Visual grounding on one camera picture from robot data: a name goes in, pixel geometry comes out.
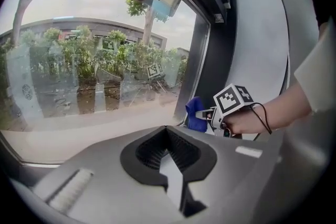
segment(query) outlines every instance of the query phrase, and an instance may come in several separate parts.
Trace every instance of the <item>cloudy sky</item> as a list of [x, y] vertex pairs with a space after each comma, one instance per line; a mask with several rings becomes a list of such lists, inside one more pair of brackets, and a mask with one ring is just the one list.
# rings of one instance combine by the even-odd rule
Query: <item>cloudy sky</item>
[[[0, 9], [0, 34], [12, 28], [19, 0], [5, 0]], [[22, 24], [60, 16], [113, 20], [143, 28], [144, 15], [130, 17], [125, 0], [33, 0]], [[166, 23], [154, 21], [152, 32], [167, 38], [167, 49], [190, 48], [196, 14], [183, 2]]]

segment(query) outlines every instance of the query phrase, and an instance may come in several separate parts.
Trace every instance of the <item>person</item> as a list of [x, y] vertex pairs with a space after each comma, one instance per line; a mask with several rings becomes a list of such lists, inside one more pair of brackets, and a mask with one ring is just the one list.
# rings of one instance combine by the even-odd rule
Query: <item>person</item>
[[[331, 0], [312, 0], [319, 27], [319, 41], [295, 71], [297, 82], [283, 94], [264, 104], [272, 130], [286, 127], [311, 112], [336, 108], [336, 28]], [[261, 106], [255, 111], [265, 122]], [[236, 112], [224, 118], [233, 134], [266, 131], [252, 111]]]

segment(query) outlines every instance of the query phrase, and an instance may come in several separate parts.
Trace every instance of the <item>white strip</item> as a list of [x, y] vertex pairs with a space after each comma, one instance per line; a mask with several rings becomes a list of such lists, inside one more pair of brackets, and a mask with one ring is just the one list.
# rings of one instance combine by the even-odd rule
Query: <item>white strip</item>
[[90, 181], [92, 173], [81, 169], [78, 173], [56, 194], [49, 205], [57, 211], [65, 214], [76, 202], [86, 185]]
[[236, 148], [236, 152], [250, 156], [250, 157], [259, 158], [263, 151], [256, 150], [255, 148], [239, 146]]

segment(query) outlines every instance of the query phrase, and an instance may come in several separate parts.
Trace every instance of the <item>window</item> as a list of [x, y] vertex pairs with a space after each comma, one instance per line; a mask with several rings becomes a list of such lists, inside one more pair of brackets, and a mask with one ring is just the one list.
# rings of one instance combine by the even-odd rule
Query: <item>window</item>
[[[18, 3], [2, 9], [13, 18]], [[181, 88], [190, 83], [191, 97], [198, 73], [186, 73], [192, 59], [178, 51], [203, 55], [208, 28], [193, 39], [206, 22], [182, 0], [31, 0], [14, 40], [10, 18], [0, 19], [0, 131], [23, 161], [61, 163], [183, 120]]]

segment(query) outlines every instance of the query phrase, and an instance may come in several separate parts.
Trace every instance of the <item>black cable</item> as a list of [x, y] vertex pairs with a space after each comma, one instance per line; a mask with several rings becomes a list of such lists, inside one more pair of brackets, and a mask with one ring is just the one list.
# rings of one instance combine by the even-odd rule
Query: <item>black cable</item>
[[[264, 121], [262, 120], [262, 118], [257, 114], [257, 112], [254, 110], [253, 106], [254, 106], [255, 104], [259, 104], [259, 105], [261, 105], [261, 107], [263, 108], [264, 113], [265, 113], [265, 123], [264, 123]], [[272, 134], [272, 130], [271, 130], [271, 128], [269, 127], [269, 124], [268, 124], [267, 113], [266, 113], [266, 109], [265, 109], [265, 107], [264, 107], [262, 104], [255, 102], [255, 103], [253, 103], [253, 104], [250, 105], [250, 108], [251, 108], [252, 112], [258, 117], [258, 119], [260, 120], [260, 122], [263, 124], [263, 126], [265, 127], [265, 129], [267, 130], [267, 132], [268, 132], [269, 134]]]

